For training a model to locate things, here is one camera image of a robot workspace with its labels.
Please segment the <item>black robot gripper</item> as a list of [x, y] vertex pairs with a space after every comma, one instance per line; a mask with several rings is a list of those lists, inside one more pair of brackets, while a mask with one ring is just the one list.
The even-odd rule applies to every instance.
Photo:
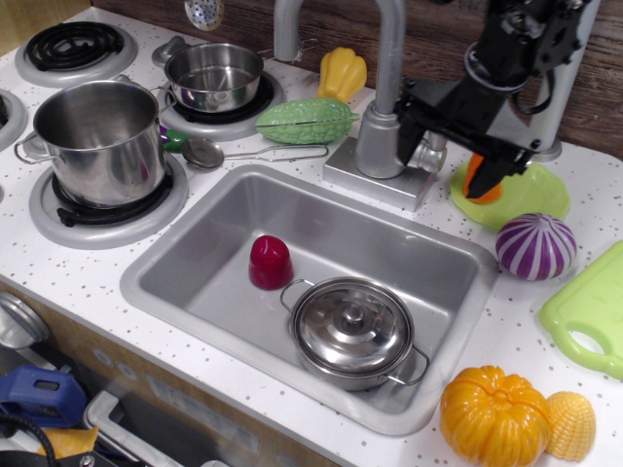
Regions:
[[463, 59], [465, 75], [456, 82], [404, 79], [396, 103], [398, 159], [407, 165], [430, 130], [484, 158], [469, 186], [470, 198], [524, 173], [536, 147], [511, 106], [529, 78], [541, 72], [533, 50], [471, 46]]

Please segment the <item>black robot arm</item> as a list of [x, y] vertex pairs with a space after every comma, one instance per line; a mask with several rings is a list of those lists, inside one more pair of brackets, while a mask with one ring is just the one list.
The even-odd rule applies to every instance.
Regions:
[[407, 162], [426, 133], [483, 157], [468, 184], [479, 198], [505, 177], [522, 174], [543, 136], [524, 117], [563, 109], [561, 76], [584, 41], [584, 1], [491, 1], [477, 42], [455, 82], [406, 79], [396, 103], [397, 156]]

